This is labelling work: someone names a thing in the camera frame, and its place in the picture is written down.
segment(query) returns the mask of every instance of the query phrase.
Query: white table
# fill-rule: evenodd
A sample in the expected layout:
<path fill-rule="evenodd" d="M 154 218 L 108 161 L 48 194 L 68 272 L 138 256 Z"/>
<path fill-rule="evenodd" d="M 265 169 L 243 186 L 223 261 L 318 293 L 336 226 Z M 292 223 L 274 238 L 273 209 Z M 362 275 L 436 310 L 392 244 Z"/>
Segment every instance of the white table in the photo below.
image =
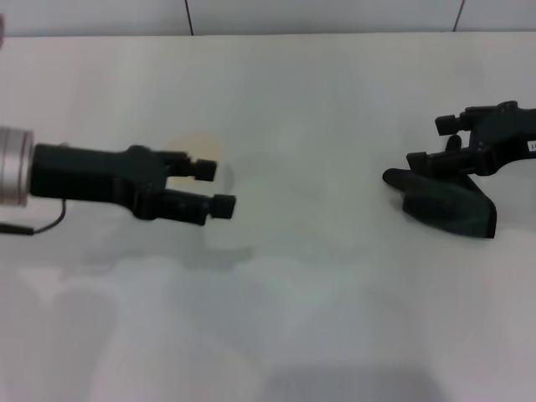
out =
<path fill-rule="evenodd" d="M 536 107 L 536 34 L 9 39 L 0 122 L 216 156 L 235 218 L 70 203 L 0 238 L 0 400 L 504 402 L 536 396 L 536 162 L 479 180 L 497 238 L 396 210 L 434 119 Z M 0 219 L 53 219 L 33 199 Z"/>

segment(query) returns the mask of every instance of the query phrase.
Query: white tabletop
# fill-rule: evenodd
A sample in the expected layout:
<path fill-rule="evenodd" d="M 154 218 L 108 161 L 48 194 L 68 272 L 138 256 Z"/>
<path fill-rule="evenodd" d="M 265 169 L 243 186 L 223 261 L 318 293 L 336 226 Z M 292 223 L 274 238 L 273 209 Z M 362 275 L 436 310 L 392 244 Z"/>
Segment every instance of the white tabletop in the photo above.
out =
<path fill-rule="evenodd" d="M 444 147 L 437 116 L 536 107 L 535 72 L 534 33 L 9 39 L 3 125 L 217 157 L 170 185 L 238 203 L 198 228 L 73 202 L 0 238 L 0 400 L 533 400 L 536 162 L 478 180 L 492 241 L 408 219 L 381 175 Z"/>

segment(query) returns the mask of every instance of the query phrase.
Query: tile grout line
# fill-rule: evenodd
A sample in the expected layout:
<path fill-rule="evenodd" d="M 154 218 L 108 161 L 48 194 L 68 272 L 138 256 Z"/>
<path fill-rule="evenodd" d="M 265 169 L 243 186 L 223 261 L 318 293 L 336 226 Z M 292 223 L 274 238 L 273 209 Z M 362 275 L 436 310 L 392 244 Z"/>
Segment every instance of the tile grout line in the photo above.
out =
<path fill-rule="evenodd" d="M 188 5 L 188 0 L 184 0 L 184 5 L 186 6 L 186 15 L 188 15 L 188 25 L 190 26 L 190 35 L 195 36 L 193 34 L 192 17 L 190 16 L 190 7 Z"/>
<path fill-rule="evenodd" d="M 456 17 L 456 22 L 454 23 L 454 28 L 452 29 L 452 32 L 456 32 L 458 30 L 458 23 L 460 22 L 461 13 L 463 12 L 463 8 L 465 5 L 466 0 L 461 0 L 460 10 L 458 11 L 458 16 Z"/>

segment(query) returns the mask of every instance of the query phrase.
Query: silver cylindrical connector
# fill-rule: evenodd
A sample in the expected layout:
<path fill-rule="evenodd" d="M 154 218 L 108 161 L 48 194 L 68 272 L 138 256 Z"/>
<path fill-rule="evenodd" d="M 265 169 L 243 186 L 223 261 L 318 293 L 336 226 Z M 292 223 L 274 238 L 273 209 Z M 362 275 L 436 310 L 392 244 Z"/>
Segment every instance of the silver cylindrical connector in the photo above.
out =
<path fill-rule="evenodd" d="M 0 126 L 0 204 L 26 205 L 34 154 L 31 131 Z"/>

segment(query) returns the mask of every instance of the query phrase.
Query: black cable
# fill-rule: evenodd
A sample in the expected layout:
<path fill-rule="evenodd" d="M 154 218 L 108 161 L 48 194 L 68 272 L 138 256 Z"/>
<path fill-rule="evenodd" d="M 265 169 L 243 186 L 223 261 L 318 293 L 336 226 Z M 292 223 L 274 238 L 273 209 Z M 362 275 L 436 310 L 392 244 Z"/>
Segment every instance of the black cable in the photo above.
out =
<path fill-rule="evenodd" d="M 64 220 L 66 214 L 67 214 L 67 201 L 62 199 L 61 200 L 61 214 L 59 214 L 59 217 L 51 224 L 47 224 L 39 229 L 34 229 L 33 234 L 38 235 L 39 233 L 46 232 L 47 230 L 51 230 L 52 228 L 58 226 L 61 223 L 61 221 Z"/>

